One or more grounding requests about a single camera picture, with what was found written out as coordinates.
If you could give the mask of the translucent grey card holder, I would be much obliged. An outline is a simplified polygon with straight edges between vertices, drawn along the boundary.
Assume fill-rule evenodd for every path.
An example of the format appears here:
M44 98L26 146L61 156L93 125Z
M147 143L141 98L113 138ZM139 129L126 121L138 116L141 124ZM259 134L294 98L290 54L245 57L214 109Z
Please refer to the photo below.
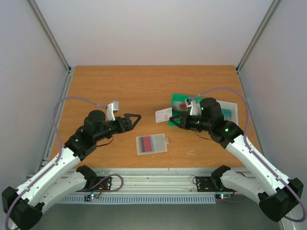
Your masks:
M149 135L152 139L152 146L153 151L148 153L141 153L141 145L140 145L140 137L136 137L136 148L137 148L137 155L147 155L147 154L155 154L155 153L163 153L167 152L167 142L165 134L156 134L156 135Z

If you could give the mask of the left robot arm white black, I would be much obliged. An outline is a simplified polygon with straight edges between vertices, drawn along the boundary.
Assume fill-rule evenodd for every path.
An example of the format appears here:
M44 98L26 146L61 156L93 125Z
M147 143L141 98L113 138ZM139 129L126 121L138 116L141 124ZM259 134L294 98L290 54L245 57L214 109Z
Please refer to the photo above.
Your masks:
M86 165L78 167L68 178L61 178L95 151L99 141L133 130L140 119L141 115L124 114L106 121L103 111L91 111L45 167L17 188L9 186L2 192L5 229L13 225L16 230L29 230L44 212L68 194L96 188L97 174Z

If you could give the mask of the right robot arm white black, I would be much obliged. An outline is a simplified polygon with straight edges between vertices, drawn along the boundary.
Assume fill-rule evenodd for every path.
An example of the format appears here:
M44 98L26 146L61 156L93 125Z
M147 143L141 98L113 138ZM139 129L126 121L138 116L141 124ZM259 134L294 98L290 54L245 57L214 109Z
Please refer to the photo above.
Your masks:
M271 164L236 123L224 118L221 106L214 98L205 98L199 103L187 98L185 103L189 111L174 115L169 121L181 129L207 131L214 142L232 153L255 177L248 179L223 165L211 174L212 186L217 190L227 188L243 194L275 222L287 218L300 202L303 183L298 178L289 178Z

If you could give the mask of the card with red circles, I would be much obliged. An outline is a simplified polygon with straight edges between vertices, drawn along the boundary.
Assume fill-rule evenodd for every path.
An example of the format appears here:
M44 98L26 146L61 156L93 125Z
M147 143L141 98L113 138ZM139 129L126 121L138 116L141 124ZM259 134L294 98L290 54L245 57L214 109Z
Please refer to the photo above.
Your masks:
M187 111L188 108L185 102L174 101L172 106L174 111Z

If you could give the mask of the red card black stripe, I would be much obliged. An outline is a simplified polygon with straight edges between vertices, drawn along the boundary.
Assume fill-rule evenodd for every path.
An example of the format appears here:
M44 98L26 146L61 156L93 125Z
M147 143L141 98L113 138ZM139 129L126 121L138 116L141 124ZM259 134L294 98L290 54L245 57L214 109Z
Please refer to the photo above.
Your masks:
M152 139L150 136L140 137L141 153L148 153L153 151Z

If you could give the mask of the teal VIP card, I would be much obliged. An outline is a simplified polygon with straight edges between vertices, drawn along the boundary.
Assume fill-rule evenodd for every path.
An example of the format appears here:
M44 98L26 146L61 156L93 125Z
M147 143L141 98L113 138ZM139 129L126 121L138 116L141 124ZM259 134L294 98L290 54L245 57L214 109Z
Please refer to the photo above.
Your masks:
M232 111L230 109L224 109L222 108L222 114L225 119L231 119L232 118Z

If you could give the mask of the green left bin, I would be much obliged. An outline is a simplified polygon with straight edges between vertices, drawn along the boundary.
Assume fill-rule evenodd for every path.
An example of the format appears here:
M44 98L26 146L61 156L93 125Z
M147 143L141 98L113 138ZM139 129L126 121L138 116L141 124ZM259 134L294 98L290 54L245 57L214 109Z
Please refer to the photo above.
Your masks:
M172 108L173 102L174 102L174 101L185 102L185 99L186 99L186 98L191 98L191 96L174 93L174 94L172 95L172 100L171 100L171 106L170 106L170 107ZM174 110L172 109L172 116L177 115L177 114L180 114L180 113L183 113L183 112L188 112L188 113L189 113L188 110L187 110L187 111L174 111Z

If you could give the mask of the small circuit board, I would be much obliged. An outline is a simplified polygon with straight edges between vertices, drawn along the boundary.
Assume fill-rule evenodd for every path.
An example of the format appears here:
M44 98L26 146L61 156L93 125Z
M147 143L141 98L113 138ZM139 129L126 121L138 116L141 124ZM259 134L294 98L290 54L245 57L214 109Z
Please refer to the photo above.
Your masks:
M217 200L228 200L228 199L231 199L233 196L234 196L234 193L231 193L231 194L222 193L222 194L216 194L215 198Z
M99 198L98 194L90 194L90 195L84 195L83 200L84 202L92 202L93 200L98 198Z

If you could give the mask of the left small circuit board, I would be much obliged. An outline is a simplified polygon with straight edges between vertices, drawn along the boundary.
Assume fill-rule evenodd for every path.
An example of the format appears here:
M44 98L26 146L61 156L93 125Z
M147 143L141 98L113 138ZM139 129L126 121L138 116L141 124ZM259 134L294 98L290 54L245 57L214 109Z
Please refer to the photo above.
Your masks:
M90 195L84 195L83 200L84 202L92 202L93 200L98 198L99 198L98 194L90 194Z

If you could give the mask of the aluminium front rail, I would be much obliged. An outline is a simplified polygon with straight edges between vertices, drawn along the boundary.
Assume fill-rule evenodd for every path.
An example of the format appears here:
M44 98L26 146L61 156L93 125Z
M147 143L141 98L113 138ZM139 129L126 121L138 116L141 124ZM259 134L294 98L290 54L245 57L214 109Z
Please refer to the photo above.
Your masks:
M115 194L194 194L195 176L210 176L216 168L93 168L98 176L118 174L123 187Z

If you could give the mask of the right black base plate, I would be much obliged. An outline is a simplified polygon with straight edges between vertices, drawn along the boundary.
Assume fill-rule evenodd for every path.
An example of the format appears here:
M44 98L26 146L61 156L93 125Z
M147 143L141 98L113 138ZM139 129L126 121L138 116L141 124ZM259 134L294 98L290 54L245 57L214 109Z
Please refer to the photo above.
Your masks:
M214 185L209 176L194 176L192 182L196 185L197 192L234 192L234 190L228 189L222 185L220 187Z

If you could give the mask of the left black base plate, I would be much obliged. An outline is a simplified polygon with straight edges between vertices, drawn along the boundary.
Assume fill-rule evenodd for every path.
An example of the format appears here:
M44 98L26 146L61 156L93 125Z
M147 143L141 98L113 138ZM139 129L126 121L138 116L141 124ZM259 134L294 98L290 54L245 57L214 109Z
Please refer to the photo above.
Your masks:
M110 191L112 184L111 176L96 176L86 181L85 187L78 192L95 192L101 189Z

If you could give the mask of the left aluminium frame post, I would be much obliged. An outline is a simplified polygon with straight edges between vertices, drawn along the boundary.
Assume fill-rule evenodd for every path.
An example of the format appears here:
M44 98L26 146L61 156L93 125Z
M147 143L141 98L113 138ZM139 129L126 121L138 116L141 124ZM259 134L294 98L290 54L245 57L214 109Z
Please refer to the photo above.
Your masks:
M58 43L57 43L57 41L56 41L56 39L55 39L55 37L54 37L50 27L49 27L47 21L45 20L45 18L43 16L43 14L42 14L38 4L36 3L35 0L27 0L27 2L29 4L29 6L31 7L31 9L33 10L34 15L36 16L38 22L42 26L45 34L47 35L49 41L51 42L54 50L56 51L56 53L58 55L58 57L60 58L60 60L61 60L61 62L63 64L65 70L69 73L70 70L71 70L71 67L68 64L68 61L66 60L66 58L65 58L65 56L64 56L64 54L63 54L63 52L62 52L62 50L60 48L60 46L58 45Z

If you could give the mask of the aluminium frame post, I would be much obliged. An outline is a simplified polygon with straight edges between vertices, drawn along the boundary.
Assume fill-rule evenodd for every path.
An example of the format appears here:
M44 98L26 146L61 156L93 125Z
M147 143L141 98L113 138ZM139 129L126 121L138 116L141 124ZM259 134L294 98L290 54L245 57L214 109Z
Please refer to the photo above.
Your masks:
M253 49L255 48L257 42L261 38L262 34L264 33L266 27L268 26L270 20L272 19L273 15L275 14L276 10L278 9L281 0L272 0L267 11L265 12L259 26L257 27L249 45L247 46L241 60L239 61L237 67L236 67L236 72L239 75L240 71L242 70L243 66L245 65L247 59L251 55Z
M58 43L57 43L57 41L56 41L56 39L55 39L55 37L54 37L50 27L49 27L47 21L45 20L45 18L43 16L43 14L42 14L38 4L36 3L35 0L27 0L27 2L29 4L29 6L31 7L31 9L33 10L34 15L36 16L38 22L42 26L45 34L47 35L49 41L51 42L54 50L56 51L56 53L58 55L58 57L60 58L60 60L61 60L61 62L63 64L65 70L69 73L70 70L71 70L71 67L68 64L68 61L66 60L66 58L65 58L65 56L64 56L64 54L63 54L63 52L62 52L62 50L60 48L60 46L58 45Z

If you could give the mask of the right aluminium frame post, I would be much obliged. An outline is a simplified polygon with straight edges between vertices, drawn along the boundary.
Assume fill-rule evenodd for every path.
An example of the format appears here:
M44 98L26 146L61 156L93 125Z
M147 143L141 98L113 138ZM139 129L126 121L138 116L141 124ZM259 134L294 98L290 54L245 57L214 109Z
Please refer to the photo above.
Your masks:
M257 42L261 38L262 34L264 33L266 27L268 26L270 20L272 19L273 15L275 14L276 10L278 9L281 0L272 0L267 11L265 12L259 26L257 27L249 45L247 46L241 60L239 61L237 67L236 67L236 72L239 75L240 71L242 70L243 66L245 65L247 59L251 55L253 49L255 48Z

